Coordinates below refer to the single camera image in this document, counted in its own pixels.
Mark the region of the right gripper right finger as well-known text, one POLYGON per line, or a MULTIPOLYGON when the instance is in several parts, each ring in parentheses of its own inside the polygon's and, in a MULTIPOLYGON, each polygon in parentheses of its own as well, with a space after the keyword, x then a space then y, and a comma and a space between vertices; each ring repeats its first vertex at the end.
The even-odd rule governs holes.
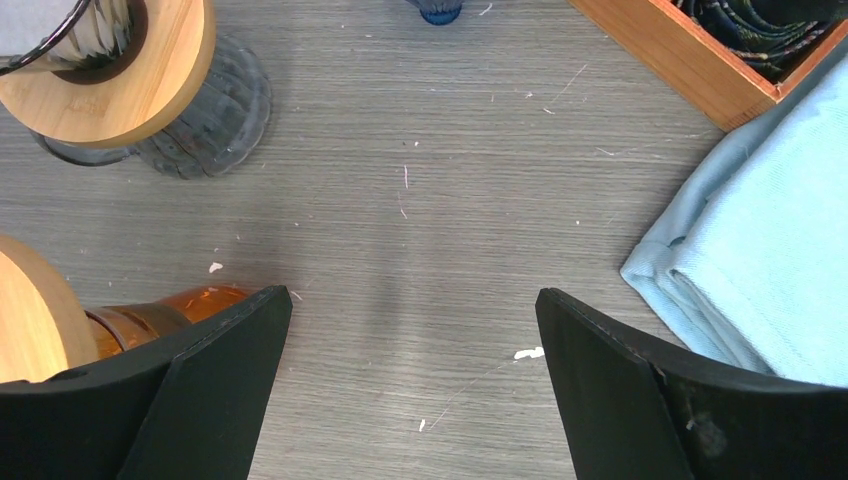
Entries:
POLYGON ((690 352, 554 288, 535 303, 580 479, 843 479, 847 392, 690 352))

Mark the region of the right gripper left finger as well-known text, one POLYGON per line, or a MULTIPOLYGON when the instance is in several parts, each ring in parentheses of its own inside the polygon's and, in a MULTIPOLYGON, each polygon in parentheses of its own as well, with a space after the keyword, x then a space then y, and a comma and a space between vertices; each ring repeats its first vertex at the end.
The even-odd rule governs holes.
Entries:
POLYGON ((45 381, 1 387, 5 479, 244 479, 292 313, 265 288, 45 381))

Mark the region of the amber glass cup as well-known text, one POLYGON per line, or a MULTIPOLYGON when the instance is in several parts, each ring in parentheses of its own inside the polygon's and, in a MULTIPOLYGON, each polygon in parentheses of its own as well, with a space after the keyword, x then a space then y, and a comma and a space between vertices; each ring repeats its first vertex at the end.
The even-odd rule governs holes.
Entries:
POLYGON ((97 347, 96 360, 176 333, 206 320, 254 294, 223 284, 191 288, 146 303, 91 307, 86 317, 97 347))

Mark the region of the grey glass mug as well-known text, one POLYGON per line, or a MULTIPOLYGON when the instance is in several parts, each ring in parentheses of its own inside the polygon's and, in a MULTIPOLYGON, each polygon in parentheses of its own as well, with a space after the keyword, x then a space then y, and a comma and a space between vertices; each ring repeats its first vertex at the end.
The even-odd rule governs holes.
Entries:
POLYGON ((154 135, 103 149, 30 134, 44 151, 74 165, 106 166, 135 156, 164 175, 192 180, 223 175, 244 161, 259 144, 271 111, 271 85, 258 57, 243 42, 220 35, 198 93, 154 135))

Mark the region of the grey transparent dripper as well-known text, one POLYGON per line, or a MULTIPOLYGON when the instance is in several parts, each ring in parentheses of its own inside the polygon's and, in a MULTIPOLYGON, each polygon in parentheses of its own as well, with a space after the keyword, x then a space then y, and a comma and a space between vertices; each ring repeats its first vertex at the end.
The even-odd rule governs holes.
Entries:
POLYGON ((88 1, 89 5, 61 40, 38 52, 1 62, 1 74, 18 71, 62 71, 101 68, 128 49, 133 36, 133 8, 129 1, 88 1))

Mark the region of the blue transparent dripper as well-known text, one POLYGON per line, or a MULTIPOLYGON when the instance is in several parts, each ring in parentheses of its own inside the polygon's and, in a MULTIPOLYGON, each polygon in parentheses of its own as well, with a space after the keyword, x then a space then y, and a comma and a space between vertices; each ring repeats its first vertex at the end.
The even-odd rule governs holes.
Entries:
POLYGON ((456 20, 463 7, 463 0, 407 0, 429 24, 444 26, 456 20))

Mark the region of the wooden ring dripper stand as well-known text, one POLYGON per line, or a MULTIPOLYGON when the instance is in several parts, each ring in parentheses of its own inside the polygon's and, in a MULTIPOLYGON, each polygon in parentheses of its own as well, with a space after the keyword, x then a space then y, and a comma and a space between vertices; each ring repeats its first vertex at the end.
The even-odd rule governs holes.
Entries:
POLYGON ((91 148, 126 146, 163 129, 188 106, 216 44, 211 1, 137 1, 141 31, 106 68, 12 73, 2 105, 25 127, 91 148))

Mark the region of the white paper coffee filter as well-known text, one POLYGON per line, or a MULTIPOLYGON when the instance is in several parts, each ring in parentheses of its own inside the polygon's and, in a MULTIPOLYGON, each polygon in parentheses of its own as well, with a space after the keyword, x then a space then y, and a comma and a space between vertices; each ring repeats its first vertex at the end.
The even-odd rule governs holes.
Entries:
POLYGON ((61 40, 88 5, 75 0, 1 0, 1 62, 61 40))

